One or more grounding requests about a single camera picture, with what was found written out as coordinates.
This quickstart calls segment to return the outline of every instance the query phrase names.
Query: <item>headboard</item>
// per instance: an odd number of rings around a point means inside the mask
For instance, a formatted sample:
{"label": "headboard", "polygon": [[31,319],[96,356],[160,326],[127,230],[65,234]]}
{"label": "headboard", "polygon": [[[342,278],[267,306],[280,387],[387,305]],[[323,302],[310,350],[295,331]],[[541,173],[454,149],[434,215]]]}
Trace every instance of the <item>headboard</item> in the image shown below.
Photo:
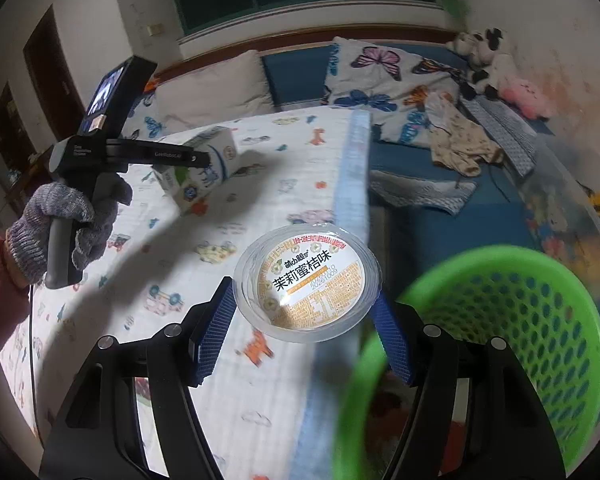
{"label": "headboard", "polygon": [[363,23],[355,25],[337,25],[331,27],[302,28],[280,32],[270,36],[252,38],[216,48],[204,54],[190,57],[161,70],[157,77],[161,83],[177,76],[192,72],[219,61],[231,59],[247,50],[257,50],[261,53],[273,54],[278,51],[319,46],[330,43],[334,36],[342,36],[354,40],[366,40],[374,43],[401,41],[413,43],[444,44],[451,41],[456,32],[434,27],[419,27],[399,23]]}

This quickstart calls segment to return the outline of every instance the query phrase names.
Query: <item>white blanket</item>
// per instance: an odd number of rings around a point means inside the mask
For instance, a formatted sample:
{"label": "white blanket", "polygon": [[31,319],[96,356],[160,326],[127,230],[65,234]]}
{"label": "white blanket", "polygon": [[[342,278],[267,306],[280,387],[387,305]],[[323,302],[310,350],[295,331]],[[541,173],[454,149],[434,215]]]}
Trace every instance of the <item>white blanket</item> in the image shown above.
{"label": "white blanket", "polygon": [[[180,217],[151,169],[132,166],[124,177],[134,200],[120,211],[105,256],[86,269],[80,285],[37,288],[34,366],[43,436],[101,335],[126,342],[181,321],[191,305],[210,299],[245,248],[264,233],[335,216],[366,240],[368,112],[317,107],[222,125],[234,131],[242,168],[196,214]],[[163,140],[179,144],[191,135]],[[28,337],[26,321],[0,360],[34,428]],[[191,391],[224,477],[326,478],[338,396],[357,349],[356,331],[317,345],[262,340],[236,311],[214,373]],[[139,391],[145,386],[140,381]],[[139,400],[148,462],[167,475],[150,401],[142,395]]]}

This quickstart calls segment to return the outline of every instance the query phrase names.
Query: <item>device handle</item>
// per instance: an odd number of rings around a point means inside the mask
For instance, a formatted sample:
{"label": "device handle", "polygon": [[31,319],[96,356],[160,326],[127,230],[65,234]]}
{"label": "device handle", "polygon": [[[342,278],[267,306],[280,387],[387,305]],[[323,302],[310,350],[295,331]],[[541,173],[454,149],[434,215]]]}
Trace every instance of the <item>device handle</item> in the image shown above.
{"label": "device handle", "polygon": [[80,224],[71,218],[52,219],[46,256],[46,288],[63,288],[82,281],[82,271],[75,268],[72,260],[79,228]]}

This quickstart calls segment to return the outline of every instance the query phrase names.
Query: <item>gloved hand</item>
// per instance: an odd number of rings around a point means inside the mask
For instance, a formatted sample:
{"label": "gloved hand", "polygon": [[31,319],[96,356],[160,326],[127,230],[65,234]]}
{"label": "gloved hand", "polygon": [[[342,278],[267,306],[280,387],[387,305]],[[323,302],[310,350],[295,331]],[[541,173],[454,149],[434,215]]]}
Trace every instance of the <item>gloved hand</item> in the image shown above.
{"label": "gloved hand", "polygon": [[119,176],[110,196],[93,205],[83,193],[65,184],[54,182],[40,186],[20,219],[7,232],[7,246],[24,277],[30,283],[37,283],[46,272],[52,217],[88,224],[76,233],[72,253],[75,268],[84,270],[104,254],[118,215],[118,203],[129,205],[131,197],[131,186]]}

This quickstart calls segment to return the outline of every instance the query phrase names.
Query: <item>wall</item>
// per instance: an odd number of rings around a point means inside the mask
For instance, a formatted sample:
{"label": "wall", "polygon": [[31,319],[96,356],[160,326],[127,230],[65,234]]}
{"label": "wall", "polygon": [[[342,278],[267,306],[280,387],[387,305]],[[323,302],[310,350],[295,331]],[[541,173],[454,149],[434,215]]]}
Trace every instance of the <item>wall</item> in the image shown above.
{"label": "wall", "polygon": [[[84,105],[102,75],[131,55],[117,0],[7,0],[0,9],[0,94],[8,81],[34,147],[56,141],[31,83],[22,49],[53,5],[69,70]],[[4,163],[0,158],[0,172]]]}
{"label": "wall", "polygon": [[501,27],[522,75],[555,102],[549,126],[600,153],[600,2],[468,0],[469,30]]}
{"label": "wall", "polygon": [[[118,0],[120,14],[134,54],[151,59],[159,68],[180,61],[182,27],[173,0]],[[148,25],[161,23],[164,32],[149,36]]]}
{"label": "wall", "polygon": [[409,23],[451,28],[445,12],[434,4],[397,0],[334,0],[281,7],[222,23],[183,38],[180,51],[187,59],[251,38],[298,28],[349,23]]}

